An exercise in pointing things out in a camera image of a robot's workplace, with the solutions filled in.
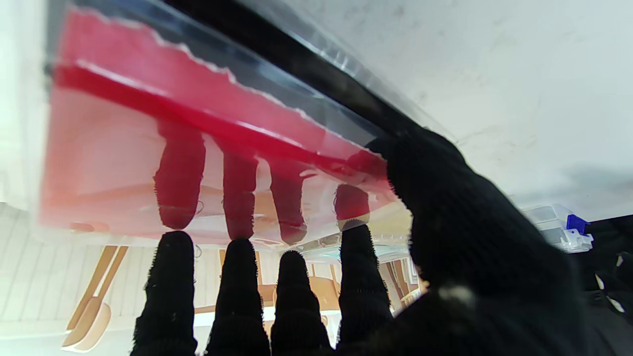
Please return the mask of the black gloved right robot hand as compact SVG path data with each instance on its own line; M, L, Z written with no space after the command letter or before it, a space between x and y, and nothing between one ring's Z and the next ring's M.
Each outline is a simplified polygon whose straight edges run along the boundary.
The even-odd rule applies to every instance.
M226 250L207 356L598 356L567 254L550 245L457 147L424 128L386 146L412 213L409 253L427 292L393 316L366 225L342 235L339 341L330 346L298 252L279 261L263 328L255 250Z

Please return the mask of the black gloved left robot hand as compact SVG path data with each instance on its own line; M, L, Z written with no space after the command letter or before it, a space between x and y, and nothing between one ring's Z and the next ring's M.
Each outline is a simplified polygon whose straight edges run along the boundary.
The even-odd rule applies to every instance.
M633 217L594 221L588 232L592 249L572 258L584 291L590 354L631 356Z

